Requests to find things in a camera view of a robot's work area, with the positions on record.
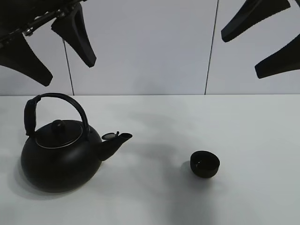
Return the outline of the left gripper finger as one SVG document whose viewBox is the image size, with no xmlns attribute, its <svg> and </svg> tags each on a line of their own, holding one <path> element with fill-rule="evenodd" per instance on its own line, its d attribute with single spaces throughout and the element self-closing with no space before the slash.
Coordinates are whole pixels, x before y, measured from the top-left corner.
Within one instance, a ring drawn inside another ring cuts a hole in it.
<svg viewBox="0 0 300 225">
<path fill-rule="evenodd" d="M 43 86 L 49 86 L 53 79 L 23 35 L 1 41 L 0 65 L 18 71 Z"/>
<path fill-rule="evenodd" d="M 51 29 L 64 39 L 88 67 L 96 63 L 96 56 L 90 44 L 83 17 L 81 4 L 75 4 L 64 17 L 58 17 Z"/>
</svg>

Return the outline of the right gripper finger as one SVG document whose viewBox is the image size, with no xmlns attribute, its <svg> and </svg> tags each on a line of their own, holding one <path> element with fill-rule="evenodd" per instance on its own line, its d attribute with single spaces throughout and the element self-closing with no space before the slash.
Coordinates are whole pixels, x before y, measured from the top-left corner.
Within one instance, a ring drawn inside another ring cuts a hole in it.
<svg viewBox="0 0 300 225">
<path fill-rule="evenodd" d="M 255 65 L 259 79 L 300 69 L 300 37 Z"/>
<path fill-rule="evenodd" d="M 287 0 L 247 0 L 221 30 L 221 38 L 229 42 L 257 23 L 290 7 Z"/>
</svg>

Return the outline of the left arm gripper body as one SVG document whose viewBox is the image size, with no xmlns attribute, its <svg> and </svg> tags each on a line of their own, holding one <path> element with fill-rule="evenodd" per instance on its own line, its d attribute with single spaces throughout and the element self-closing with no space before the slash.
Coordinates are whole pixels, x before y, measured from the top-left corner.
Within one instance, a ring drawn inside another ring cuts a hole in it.
<svg viewBox="0 0 300 225">
<path fill-rule="evenodd" d="M 79 0 L 2 0 L 0 42 L 17 35 L 31 36 L 52 19 L 64 17 Z"/>
</svg>

